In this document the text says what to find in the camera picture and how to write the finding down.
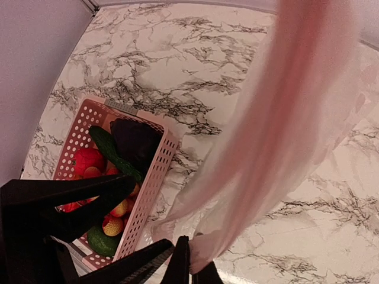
white marble table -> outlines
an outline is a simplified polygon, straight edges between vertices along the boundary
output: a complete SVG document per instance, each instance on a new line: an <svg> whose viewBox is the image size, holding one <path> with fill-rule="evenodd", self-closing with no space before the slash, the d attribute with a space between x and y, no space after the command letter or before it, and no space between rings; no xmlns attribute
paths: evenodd
<svg viewBox="0 0 379 284"><path fill-rule="evenodd" d="M47 103L23 177L50 179L86 95L163 114L182 137L151 220L163 218L230 118L274 17L194 4L103 9ZM379 54L361 46L364 63ZM377 78L369 89L378 95ZM216 260L225 283L379 283L379 108L312 176ZM159 283L163 269L148 283Z"/></svg>

gray basket handle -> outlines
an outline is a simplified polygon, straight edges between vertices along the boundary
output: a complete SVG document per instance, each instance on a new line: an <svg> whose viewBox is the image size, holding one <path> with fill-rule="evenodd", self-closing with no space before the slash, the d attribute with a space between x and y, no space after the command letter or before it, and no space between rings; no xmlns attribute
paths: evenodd
<svg viewBox="0 0 379 284"><path fill-rule="evenodd" d="M138 110L133 108L132 106L120 104L118 102L113 101L112 99L106 99L104 104L108 107L117 109L118 111L124 112L126 114L134 115L135 117L137 116Z"/></svg>

green cucumber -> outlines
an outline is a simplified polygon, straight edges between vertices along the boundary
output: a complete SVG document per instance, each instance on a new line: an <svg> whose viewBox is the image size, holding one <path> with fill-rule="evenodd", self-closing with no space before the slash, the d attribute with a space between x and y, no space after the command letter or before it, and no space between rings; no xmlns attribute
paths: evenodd
<svg viewBox="0 0 379 284"><path fill-rule="evenodd" d="M108 131L94 125L89 128L89 135L99 148L101 154L114 164L121 173L134 177L138 183L142 181L141 173L118 155L116 143Z"/></svg>
<svg viewBox="0 0 379 284"><path fill-rule="evenodd" d="M109 237L104 234L101 226L97 225L87 232L87 242L94 252L102 256L113 257L120 243L121 235Z"/></svg>

green vegetable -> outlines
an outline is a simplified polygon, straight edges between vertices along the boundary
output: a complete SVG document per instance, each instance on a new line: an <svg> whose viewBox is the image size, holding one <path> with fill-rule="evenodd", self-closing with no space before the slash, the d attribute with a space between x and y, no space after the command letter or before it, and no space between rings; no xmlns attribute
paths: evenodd
<svg viewBox="0 0 379 284"><path fill-rule="evenodd" d="M121 235L122 234L116 237L109 237L105 235L102 228L97 225L87 232L87 242L94 252L102 256L112 257L116 253Z"/></svg>
<svg viewBox="0 0 379 284"><path fill-rule="evenodd" d="M91 135L101 154L114 164L121 173L134 177L136 182L142 181L141 173L118 155L116 143L108 131L99 126L91 126L89 128L89 135Z"/></svg>

translucent plastic bag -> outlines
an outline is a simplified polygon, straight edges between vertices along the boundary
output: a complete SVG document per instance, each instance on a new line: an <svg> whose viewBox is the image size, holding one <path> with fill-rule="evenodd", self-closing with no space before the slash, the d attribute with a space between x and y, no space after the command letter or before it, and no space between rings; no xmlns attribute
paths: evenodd
<svg viewBox="0 0 379 284"><path fill-rule="evenodd" d="M358 63L350 1L282 0L272 38L255 56L232 121L166 219L152 227L153 239L183 232L179 220L197 214L191 272L225 252L371 108L358 94Z"/></svg>

